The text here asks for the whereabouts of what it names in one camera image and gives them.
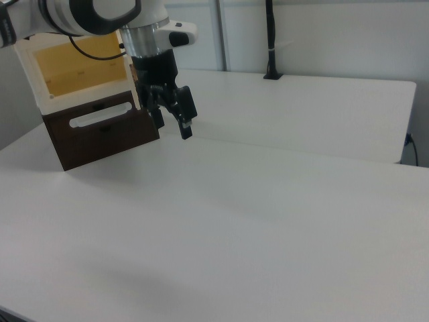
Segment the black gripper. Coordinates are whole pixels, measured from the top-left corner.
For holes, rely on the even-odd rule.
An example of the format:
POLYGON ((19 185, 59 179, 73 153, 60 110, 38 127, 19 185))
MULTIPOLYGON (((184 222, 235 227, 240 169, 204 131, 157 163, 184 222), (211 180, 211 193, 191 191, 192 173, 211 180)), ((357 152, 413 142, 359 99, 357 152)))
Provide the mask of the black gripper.
MULTIPOLYGON (((183 140, 192 137, 192 120, 197 117, 192 93, 188 86, 178 88, 176 77, 178 69, 173 50, 148 57, 132 57, 137 79, 144 85, 157 85, 173 89, 172 97, 166 103, 167 111, 174 116, 178 123, 183 140)), ((140 88, 140 105, 150 114, 157 129, 162 128, 164 118, 158 104, 158 94, 146 86, 140 88)))

